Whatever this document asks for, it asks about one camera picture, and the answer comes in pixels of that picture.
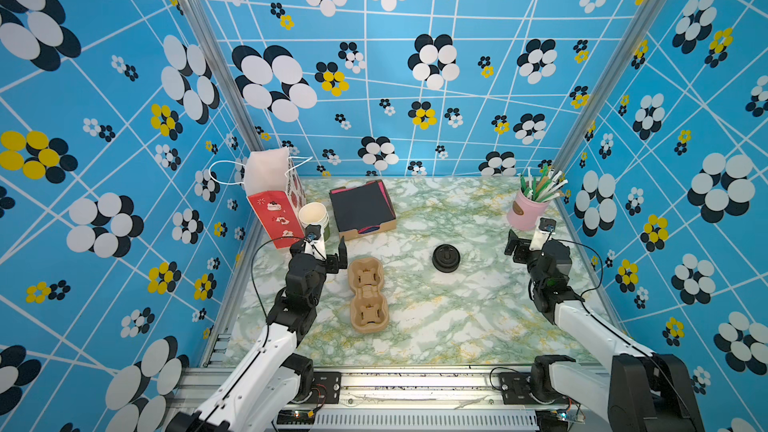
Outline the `white green paper cup stack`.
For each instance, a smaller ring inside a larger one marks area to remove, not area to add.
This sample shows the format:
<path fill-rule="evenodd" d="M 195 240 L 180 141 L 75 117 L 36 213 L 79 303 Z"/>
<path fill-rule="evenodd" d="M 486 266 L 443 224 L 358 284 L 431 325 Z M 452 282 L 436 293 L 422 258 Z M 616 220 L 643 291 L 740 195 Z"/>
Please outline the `white green paper cup stack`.
<path fill-rule="evenodd" d="M 310 202 L 304 205 L 298 213 L 299 221 L 303 228 L 309 225 L 321 227 L 323 239 L 330 238 L 330 218 L 327 208 L 321 202 Z"/>

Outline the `brown pulp cup carrier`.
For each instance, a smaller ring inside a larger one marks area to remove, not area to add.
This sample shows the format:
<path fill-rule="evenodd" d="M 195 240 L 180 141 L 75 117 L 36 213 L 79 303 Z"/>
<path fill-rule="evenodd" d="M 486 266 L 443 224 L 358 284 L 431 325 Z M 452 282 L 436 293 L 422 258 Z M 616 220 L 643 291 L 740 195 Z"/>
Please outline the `brown pulp cup carrier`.
<path fill-rule="evenodd" d="M 383 331 L 389 324 L 388 303 L 382 294 L 382 263 L 373 257 L 351 262 L 347 269 L 348 284 L 354 297 L 350 302 L 350 322 L 359 333 Z"/>

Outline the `black plastic cup lids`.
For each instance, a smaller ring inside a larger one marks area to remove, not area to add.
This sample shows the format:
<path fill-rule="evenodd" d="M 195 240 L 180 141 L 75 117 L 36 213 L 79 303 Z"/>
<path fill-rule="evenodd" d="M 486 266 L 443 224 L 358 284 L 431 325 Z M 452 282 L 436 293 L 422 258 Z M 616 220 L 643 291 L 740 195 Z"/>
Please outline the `black plastic cup lids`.
<path fill-rule="evenodd" d="M 431 261 L 436 270 L 441 273 L 455 272 L 461 262 L 459 250 L 451 244 L 438 245 L 431 256 Z"/>

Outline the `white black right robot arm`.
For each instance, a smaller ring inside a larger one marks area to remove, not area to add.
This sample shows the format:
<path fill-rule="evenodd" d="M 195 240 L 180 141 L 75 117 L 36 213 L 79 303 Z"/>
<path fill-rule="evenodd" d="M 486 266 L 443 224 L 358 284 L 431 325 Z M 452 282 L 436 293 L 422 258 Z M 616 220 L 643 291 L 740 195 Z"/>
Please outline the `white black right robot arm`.
<path fill-rule="evenodd" d="M 636 342 L 586 305 L 569 284 L 569 247 L 547 234 L 528 240 L 509 232 L 504 253 L 525 265 L 536 309 L 608 372 L 591 372 L 569 356 L 540 355 L 530 372 L 537 401 L 568 397 L 614 431 L 704 430 L 686 365 L 673 354 L 658 354 Z"/>

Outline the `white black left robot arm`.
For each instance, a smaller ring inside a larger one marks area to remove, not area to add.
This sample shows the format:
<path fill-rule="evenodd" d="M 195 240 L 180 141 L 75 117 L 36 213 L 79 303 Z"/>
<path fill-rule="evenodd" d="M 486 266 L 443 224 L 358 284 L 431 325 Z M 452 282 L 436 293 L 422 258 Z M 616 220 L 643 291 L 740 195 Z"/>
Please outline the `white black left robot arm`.
<path fill-rule="evenodd" d="M 311 394 L 313 361 L 295 350 L 317 317 L 327 276 L 348 267 L 344 239 L 335 253 L 323 245 L 320 232 L 294 240 L 285 287 L 266 315 L 260 338 L 193 413 L 175 414 L 168 431 L 265 431 L 289 402 Z"/>

